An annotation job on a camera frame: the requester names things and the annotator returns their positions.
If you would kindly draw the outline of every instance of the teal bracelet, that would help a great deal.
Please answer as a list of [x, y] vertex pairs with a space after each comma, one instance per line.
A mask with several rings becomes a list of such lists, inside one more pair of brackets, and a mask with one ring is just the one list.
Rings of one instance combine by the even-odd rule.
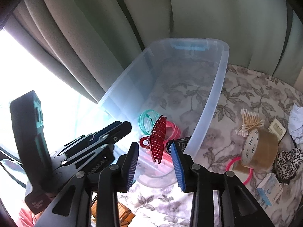
[[160, 116], [158, 112], [152, 109], [145, 110], [140, 114], [138, 117], [138, 125], [143, 134], [151, 135], [152, 129]]

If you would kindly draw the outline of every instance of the floral fabric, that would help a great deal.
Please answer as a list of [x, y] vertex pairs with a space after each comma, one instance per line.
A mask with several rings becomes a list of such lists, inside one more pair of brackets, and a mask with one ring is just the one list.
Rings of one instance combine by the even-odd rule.
[[[202, 88], [192, 90], [188, 80], [179, 78], [178, 81], [180, 82], [174, 83], [175, 87], [170, 88], [166, 97], [153, 97], [152, 101], [158, 112], [165, 114], [167, 109], [179, 112], [180, 120], [176, 123], [182, 129], [182, 135], [186, 136], [194, 129], [192, 124], [197, 124], [200, 117], [197, 115], [201, 114], [206, 99]], [[224, 173], [227, 163], [240, 155], [245, 142], [245, 138], [235, 134], [235, 129], [241, 125], [240, 110], [247, 108], [259, 112], [265, 120], [266, 128], [277, 118], [287, 129], [289, 112], [294, 103], [303, 106], [303, 95], [288, 84], [267, 74], [228, 65], [213, 120], [195, 163], [210, 171]], [[279, 151], [291, 150], [293, 147], [289, 134], [286, 134], [279, 145]], [[290, 185], [283, 186], [283, 193], [273, 206], [266, 206], [256, 191], [271, 168], [267, 172], [254, 172], [253, 178], [246, 185], [277, 227], [288, 226], [300, 204], [302, 168], [301, 165]], [[189, 226], [192, 194], [182, 193], [177, 184], [165, 189], [152, 189], [136, 182], [127, 194], [119, 194], [118, 199], [142, 221], [153, 226]], [[214, 211], [215, 226], [219, 226], [216, 204]]]

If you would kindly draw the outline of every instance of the transparent plastic bin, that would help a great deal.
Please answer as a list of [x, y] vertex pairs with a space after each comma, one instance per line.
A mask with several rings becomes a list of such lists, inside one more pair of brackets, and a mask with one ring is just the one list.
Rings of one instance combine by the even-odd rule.
[[[132, 124], [132, 132], [117, 143], [120, 151], [144, 136], [137, 119], [153, 109], [179, 126], [181, 137], [192, 136], [184, 153], [194, 159], [219, 100], [228, 55], [229, 46], [216, 39], [167, 38], [146, 48], [98, 104], [115, 120]], [[153, 188], [176, 182], [173, 166], [154, 163], [141, 147], [135, 179]]]

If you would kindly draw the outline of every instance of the leaf pattern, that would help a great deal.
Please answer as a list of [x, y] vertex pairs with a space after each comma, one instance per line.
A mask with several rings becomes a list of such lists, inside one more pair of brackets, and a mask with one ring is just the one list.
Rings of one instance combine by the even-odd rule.
[[[236, 135], [235, 129], [241, 123], [240, 110], [242, 108], [259, 112], [262, 117], [265, 117], [266, 125], [277, 118], [287, 129], [289, 112], [293, 104], [303, 106], [302, 93], [267, 74], [228, 65], [225, 77], [226, 81], [224, 81], [209, 128], [212, 132], [208, 133], [209, 136], [204, 139], [194, 159], [196, 163], [216, 173], [223, 173], [227, 163], [241, 154], [243, 137]], [[184, 76], [174, 78], [172, 82], [165, 78], [159, 84], [164, 94], [159, 96], [157, 93], [152, 93], [149, 106], [142, 108], [152, 108], [157, 112], [165, 113], [168, 120], [174, 121], [180, 127], [181, 137], [192, 135], [207, 103], [212, 83], [208, 82], [207, 76], [190, 73], [188, 77], [184, 74]], [[284, 149], [292, 148], [288, 134], [281, 144]], [[301, 202], [302, 170], [303, 164], [291, 184], [283, 186], [284, 191], [273, 206], [267, 206], [256, 190], [270, 169], [265, 172], [254, 172], [253, 178], [246, 185], [278, 227], [289, 226]], [[133, 204], [132, 209], [135, 211], [140, 208], [140, 213], [137, 213], [144, 212], [152, 223], [155, 217], [149, 213], [164, 214], [165, 217], [161, 215], [157, 219], [163, 222], [157, 222], [155, 226], [189, 226], [193, 193], [180, 194], [178, 185], [168, 190], [168, 188], [147, 188], [137, 182], [135, 184], [137, 186], [132, 187], [127, 194], [118, 195], [122, 204]]]

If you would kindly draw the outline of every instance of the small cardboard box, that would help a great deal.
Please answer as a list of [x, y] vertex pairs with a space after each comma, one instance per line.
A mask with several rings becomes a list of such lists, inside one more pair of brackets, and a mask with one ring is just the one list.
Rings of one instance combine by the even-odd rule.
[[259, 195], [266, 205], [273, 205], [283, 192], [283, 188], [274, 173], [269, 173], [257, 187]]

